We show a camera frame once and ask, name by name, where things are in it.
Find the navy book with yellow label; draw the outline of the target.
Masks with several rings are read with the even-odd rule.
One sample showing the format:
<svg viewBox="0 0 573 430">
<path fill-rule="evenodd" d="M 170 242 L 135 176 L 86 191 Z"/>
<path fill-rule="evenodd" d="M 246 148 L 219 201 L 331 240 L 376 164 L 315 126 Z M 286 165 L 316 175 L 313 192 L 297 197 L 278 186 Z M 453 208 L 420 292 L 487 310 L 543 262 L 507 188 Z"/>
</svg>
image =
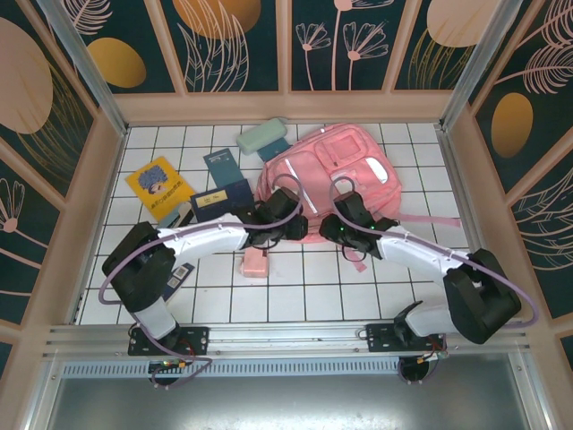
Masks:
<svg viewBox="0 0 573 430">
<path fill-rule="evenodd" d="M 248 181 L 243 179 L 205 193 L 197 193 L 192 197 L 191 204 L 196 220 L 206 222 L 235 210 L 251 208 L 254 199 Z"/>
</svg>

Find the pink backpack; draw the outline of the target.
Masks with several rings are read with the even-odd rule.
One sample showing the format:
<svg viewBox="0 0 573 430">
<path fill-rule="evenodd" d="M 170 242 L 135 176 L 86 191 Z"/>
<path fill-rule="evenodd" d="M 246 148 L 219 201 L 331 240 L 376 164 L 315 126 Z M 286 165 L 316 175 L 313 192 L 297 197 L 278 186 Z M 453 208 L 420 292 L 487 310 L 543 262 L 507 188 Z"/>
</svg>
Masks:
<svg viewBox="0 0 573 430">
<path fill-rule="evenodd" d="M 387 218 L 399 225 L 403 221 L 452 227 L 461 224 L 452 218 L 402 213 L 402 184 L 396 170 L 379 144 L 357 125 L 323 127 L 266 162 L 256 188 L 256 200 L 267 201 L 281 186 L 301 195 L 303 215 L 308 219 L 306 237 L 296 242 L 329 241 L 320 235 L 319 229 L 331 214 L 357 230 L 370 231 L 345 219 L 335 207 L 335 198 L 347 192 L 362 196 L 374 220 Z"/>
</svg>

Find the blue and cream stapler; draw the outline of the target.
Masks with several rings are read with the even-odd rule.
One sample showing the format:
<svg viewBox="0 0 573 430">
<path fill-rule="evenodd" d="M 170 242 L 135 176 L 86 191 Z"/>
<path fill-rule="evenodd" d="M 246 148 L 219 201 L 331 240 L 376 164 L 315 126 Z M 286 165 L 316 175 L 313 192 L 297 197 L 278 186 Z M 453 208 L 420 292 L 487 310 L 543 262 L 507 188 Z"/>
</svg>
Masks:
<svg viewBox="0 0 573 430">
<path fill-rule="evenodd" d="M 193 218 L 194 212 L 191 202 L 181 202 L 158 222 L 158 228 L 184 227 L 187 226 Z"/>
</svg>

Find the teal square notebook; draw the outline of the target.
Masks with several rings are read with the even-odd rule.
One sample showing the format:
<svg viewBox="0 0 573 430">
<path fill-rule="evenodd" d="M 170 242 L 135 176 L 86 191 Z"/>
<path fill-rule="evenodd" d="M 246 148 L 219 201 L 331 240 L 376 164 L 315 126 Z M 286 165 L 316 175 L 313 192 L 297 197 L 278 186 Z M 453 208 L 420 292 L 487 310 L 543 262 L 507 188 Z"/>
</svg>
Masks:
<svg viewBox="0 0 573 430">
<path fill-rule="evenodd" d="M 287 142 L 287 140 L 284 137 L 281 137 L 274 142 L 271 142 L 266 146 L 258 149 L 257 154 L 263 162 L 269 162 L 290 148 L 291 145 Z"/>
</svg>

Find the mint green glasses case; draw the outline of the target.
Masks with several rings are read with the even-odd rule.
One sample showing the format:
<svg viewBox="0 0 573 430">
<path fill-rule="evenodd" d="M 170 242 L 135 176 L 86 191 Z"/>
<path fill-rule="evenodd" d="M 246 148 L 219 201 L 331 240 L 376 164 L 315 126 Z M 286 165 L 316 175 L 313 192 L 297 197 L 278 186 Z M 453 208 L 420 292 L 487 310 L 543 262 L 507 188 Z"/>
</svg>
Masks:
<svg viewBox="0 0 573 430">
<path fill-rule="evenodd" d="M 236 144 L 243 154 L 251 155 L 286 135 L 285 124 L 279 118 L 272 118 L 239 134 Z"/>
</svg>

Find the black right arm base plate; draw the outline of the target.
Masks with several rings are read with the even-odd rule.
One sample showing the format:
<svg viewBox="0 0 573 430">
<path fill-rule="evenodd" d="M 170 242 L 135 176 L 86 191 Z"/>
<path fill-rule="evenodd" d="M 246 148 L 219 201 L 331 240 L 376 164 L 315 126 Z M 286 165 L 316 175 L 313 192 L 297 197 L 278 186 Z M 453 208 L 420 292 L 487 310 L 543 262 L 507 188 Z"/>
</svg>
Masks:
<svg viewBox="0 0 573 430">
<path fill-rule="evenodd" d="M 370 352 L 445 351 L 445 340 L 437 335 L 419 337 L 407 326 L 392 323 L 372 323 L 365 326 L 366 342 Z"/>
</svg>

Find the aluminium mounting rail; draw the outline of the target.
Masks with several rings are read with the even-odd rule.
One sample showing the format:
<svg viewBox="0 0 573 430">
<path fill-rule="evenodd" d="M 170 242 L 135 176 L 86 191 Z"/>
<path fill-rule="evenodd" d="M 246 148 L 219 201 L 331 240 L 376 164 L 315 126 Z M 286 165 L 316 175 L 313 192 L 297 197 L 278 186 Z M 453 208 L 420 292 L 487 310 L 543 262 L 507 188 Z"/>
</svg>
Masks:
<svg viewBox="0 0 573 430">
<path fill-rule="evenodd" d="M 213 323 L 207 356 L 213 359 L 349 357 L 368 353 L 360 332 L 365 321 Z M 45 359 L 126 359 L 127 324 L 52 326 L 40 347 Z M 483 345 L 448 334 L 451 355 L 524 352 L 530 341 L 523 331 L 499 331 Z"/>
</svg>

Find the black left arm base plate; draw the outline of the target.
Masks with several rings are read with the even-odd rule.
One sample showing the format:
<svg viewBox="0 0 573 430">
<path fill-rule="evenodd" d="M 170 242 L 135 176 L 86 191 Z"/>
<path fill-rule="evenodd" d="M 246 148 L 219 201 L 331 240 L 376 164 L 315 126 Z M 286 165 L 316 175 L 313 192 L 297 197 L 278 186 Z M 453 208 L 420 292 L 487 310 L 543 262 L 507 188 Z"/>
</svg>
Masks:
<svg viewBox="0 0 573 430">
<path fill-rule="evenodd" d="M 208 327 L 178 327 L 158 341 L 163 348 L 177 355 L 205 356 L 209 345 L 210 329 Z M 142 328 L 133 328 L 129 334 L 127 354 L 131 357 L 152 357 L 166 355 L 143 332 Z"/>
</svg>

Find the aluminium frame post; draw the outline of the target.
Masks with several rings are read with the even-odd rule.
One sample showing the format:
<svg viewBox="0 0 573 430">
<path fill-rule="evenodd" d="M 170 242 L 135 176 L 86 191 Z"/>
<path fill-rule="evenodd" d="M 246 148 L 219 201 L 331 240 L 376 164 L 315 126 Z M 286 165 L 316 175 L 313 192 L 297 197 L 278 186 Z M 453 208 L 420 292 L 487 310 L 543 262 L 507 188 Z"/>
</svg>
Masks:
<svg viewBox="0 0 573 430">
<path fill-rule="evenodd" d="M 458 120 L 470 95 L 516 19 L 522 3 L 523 0 L 501 0 L 494 10 L 441 114 L 439 124 L 442 132 L 449 132 Z"/>
<path fill-rule="evenodd" d="M 96 36 L 113 15 L 111 0 L 34 0 L 46 22 L 121 137 L 126 122 L 82 36 Z"/>
</svg>

